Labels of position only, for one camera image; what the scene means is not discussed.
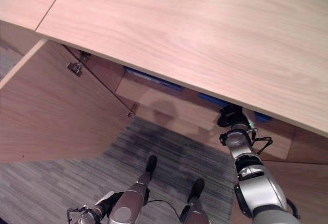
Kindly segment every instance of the cabinet door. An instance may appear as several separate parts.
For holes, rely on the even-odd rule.
[[[60,44],[40,40],[0,82],[0,161],[100,155],[129,110]]]

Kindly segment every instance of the cabinet hinge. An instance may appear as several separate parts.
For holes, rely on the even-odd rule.
[[[134,112],[137,110],[138,105],[137,104],[133,104],[131,107],[131,112],[128,113],[128,117],[131,117],[132,114],[134,114]]]
[[[69,63],[66,68],[71,70],[75,75],[81,76],[82,66],[85,64],[91,57],[91,54],[85,51],[78,51],[80,53],[79,62],[78,63]]]

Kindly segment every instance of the black cable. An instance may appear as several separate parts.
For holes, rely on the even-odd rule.
[[[150,203],[150,202],[165,202],[167,203],[173,210],[174,210],[174,213],[176,215],[176,217],[178,217],[178,219],[180,220],[180,216],[178,215],[178,212],[176,212],[175,208],[172,206],[172,204],[170,204],[169,202],[165,201],[165,200],[151,200],[151,201],[148,201],[147,203]]]
[[[252,146],[255,144],[255,142],[258,142],[258,141],[266,141],[266,144],[263,146],[263,148],[257,152],[258,155],[260,155],[265,150],[266,147],[272,145],[272,143],[273,143],[273,140],[271,137],[252,138]]]
[[[297,218],[297,219],[300,219],[301,216],[298,214],[298,210],[295,206],[295,204],[288,198],[286,198],[287,200],[287,204],[291,207],[292,211],[293,211],[293,215]]]

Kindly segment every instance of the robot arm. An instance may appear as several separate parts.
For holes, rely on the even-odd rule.
[[[100,224],[107,215],[109,224],[135,224],[142,207],[147,203],[149,197],[148,184],[152,178],[157,164],[156,156],[150,156],[147,167],[137,182],[127,191],[106,194],[95,206],[88,209],[68,209],[67,219],[70,223],[70,212],[82,212],[75,224]]]
[[[286,197],[281,187],[252,147],[249,133],[255,138],[256,129],[251,129],[241,107],[235,106],[233,110],[230,118],[223,116],[224,122],[219,120],[218,124],[232,128],[220,140],[228,146],[238,173],[235,193],[241,211],[253,218],[253,224],[300,224],[286,212]]]

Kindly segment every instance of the carpet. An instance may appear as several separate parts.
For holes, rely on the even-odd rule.
[[[180,214],[193,182],[203,178],[203,209],[212,223],[229,223],[236,177],[229,156],[141,118],[98,158],[1,164],[0,217],[8,224],[66,223],[67,208],[91,207],[111,190],[126,190],[150,155],[158,163],[149,200],[167,200]],[[153,202],[142,209],[138,224],[144,223],[180,222],[166,203]]]

